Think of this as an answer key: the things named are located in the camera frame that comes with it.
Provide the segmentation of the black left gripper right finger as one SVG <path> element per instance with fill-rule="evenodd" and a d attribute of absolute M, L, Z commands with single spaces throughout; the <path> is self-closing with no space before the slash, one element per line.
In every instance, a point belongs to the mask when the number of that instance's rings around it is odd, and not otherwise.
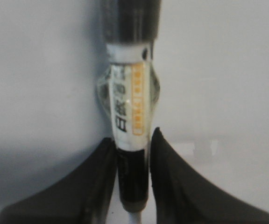
<path fill-rule="evenodd" d="M 183 160 L 160 128 L 151 139 L 150 171 L 158 224 L 269 224 L 269 213 L 223 191 Z"/>

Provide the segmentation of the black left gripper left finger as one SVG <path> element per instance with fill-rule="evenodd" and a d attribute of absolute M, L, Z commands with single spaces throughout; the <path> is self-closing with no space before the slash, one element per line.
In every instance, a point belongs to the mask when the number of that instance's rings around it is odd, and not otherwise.
<path fill-rule="evenodd" d="M 47 189 L 6 206 L 0 224 L 104 224 L 116 176 L 114 142 L 104 138 L 75 170 Z"/>

